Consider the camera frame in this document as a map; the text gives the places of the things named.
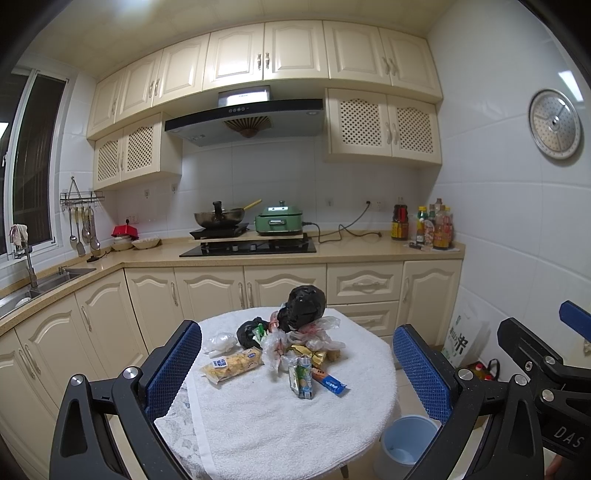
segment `snack package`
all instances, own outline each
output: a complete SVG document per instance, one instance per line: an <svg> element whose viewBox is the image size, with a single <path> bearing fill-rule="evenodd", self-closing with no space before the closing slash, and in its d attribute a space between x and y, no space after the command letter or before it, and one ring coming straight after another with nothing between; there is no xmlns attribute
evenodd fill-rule
<svg viewBox="0 0 591 480"><path fill-rule="evenodd" d="M323 372L319 368L312 367L312 378L322 386L328 388L335 395L340 395L347 385L339 382L335 377Z"/></svg>
<svg viewBox="0 0 591 480"><path fill-rule="evenodd" d="M221 380L248 372L262 363L262 352L258 348L249 348L234 355L224 356L201 367L207 379L217 385Z"/></svg>
<svg viewBox="0 0 591 480"><path fill-rule="evenodd" d="M312 358L309 355L303 355L297 359L297 382L299 386L299 397L312 399Z"/></svg>

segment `lattice cabinet door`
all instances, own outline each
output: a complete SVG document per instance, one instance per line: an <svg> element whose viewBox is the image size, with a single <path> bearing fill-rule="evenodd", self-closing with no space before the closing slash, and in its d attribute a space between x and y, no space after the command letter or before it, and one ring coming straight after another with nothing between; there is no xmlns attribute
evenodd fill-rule
<svg viewBox="0 0 591 480"><path fill-rule="evenodd" d="M430 103L388 95L392 156L441 164L437 112Z"/></svg>
<svg viewBox="0 0 591 480"><path fill-rule="evenodd" d="M386 96L328 90L330 153L392 157Z"/></svg>
<svg viewBox="0 0 591 480"><path fill-rule="evenodd" d="M100 190L121 181L123 130L107 135L95 143L93 188Z"/></svg>
<svg viewBox="0 0 591 480"><path fill-rule="evenodd" d="M153 115L123 129L121 180L160 170L161 116Z"/></svg>

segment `window frame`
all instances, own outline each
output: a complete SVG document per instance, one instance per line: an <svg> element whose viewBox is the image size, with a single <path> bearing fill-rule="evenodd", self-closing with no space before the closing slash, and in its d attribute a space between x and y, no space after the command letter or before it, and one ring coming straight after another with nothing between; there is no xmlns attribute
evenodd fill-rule
<svg viewBox="0 0 591 480"><path fill-rule="evenodd" d="M57 171L57 160L61 152L61 139L64 134L64 127L66 124L67 110L70 104L70 97L72 95L70 89L69 78L60 73L56 73L51 70L43 68L35 68L29 66L17 66L12 70L12 73L16 74L27 74L28 79L25 84L21 99L18 102L17 113L15 115L14 126L10 133L10 140L8 143L8 149L6 153L6 165L4 175L4 228L7 253L0 255L0 268L7 264L11 264L12 261L19 261L14 258L14 247L10 243L9 233L10 227L14 223L14 206L13 206L13 188L14 188L14 168L16 165L15 154L18 136L21 131L22 120L29 100L33 84L38 75L43 75L57 80L66 82L64 85L64 91L61 94L60 104L57 109L56 123L51 137L51 151L49 157L49 192L48 192L48 207L49 207L49 226L51 239L43 243L34 245L31 257L46 253L56 248L60 248L60 244L57 239L56 233L60 229L59 222L57 221L57 215L59 213L59 201L56 201L56 171Z"/></svg>

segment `cloth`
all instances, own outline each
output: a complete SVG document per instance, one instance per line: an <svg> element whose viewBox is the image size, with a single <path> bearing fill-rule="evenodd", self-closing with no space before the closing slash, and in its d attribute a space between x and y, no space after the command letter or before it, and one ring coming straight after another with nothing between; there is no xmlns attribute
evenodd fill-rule
<svg viewBox="0 0 591 480"><path fill-rule="evenodd" d="M23 244L29 241L29 234L27 233L27 226L17 223L10 227L10 243L15 244L17 249L21 249Z"/></svg>
<svg viewBox="0 0 591 480"><path fill-rule="evenodd" d="M207 339L257 316L268 319L275 310L240 310L199 325ZM199 371L212 359L199 353L167 415L154 422L192 478L319 478L379 439L397 391L391 348L336 310L324 314L340 319L329 334L347 345L338 361L323 365L348 385L341 397L314 381L314 398L297 398L288 375L266 365L213 385Z"/></svg>

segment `gas stove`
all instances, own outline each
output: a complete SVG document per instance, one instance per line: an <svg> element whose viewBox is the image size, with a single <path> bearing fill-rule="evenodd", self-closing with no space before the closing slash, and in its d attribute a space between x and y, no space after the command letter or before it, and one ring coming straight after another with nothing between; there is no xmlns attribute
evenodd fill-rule
<svg viewBox="0 0 591 480"><path fill-rule="evenodd" d="M216 257L224 255L310 254L316 253L314 242L304 233L303 238L207 242L185 252L179 257Z"/></svg>

